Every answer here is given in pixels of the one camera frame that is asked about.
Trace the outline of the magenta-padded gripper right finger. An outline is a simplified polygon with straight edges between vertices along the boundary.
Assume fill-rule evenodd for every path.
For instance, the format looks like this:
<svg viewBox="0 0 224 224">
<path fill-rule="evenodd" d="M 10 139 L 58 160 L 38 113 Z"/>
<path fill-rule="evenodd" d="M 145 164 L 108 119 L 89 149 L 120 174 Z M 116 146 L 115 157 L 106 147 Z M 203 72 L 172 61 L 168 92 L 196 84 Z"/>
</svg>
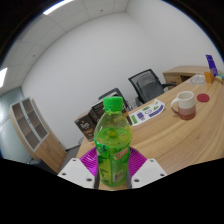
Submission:
<svg viewBox="0 0 224 224">
<path fill-rule="evenodd" d="M 147 159 L 138 150 L 130 148 L 127 174 L 128 189 L 146 186 L 165 176 L 166 172 L 155 159 Z"/>
</svg>

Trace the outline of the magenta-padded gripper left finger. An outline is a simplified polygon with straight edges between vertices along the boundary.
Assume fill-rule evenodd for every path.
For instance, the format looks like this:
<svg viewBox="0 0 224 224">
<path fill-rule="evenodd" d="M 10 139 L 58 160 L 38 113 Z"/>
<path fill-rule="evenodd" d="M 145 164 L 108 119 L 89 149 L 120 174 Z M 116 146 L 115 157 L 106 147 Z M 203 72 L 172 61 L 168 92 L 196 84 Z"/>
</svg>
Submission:
<svg viewBox="0 0 224 224">
<path fill-rule="evenodd" d="M 90 149 L 80 159 L 72 158 L 58 176 L 78 186 L 97 189 L 99 187 L 99 173 L 96 149 Z"/>
</svg>

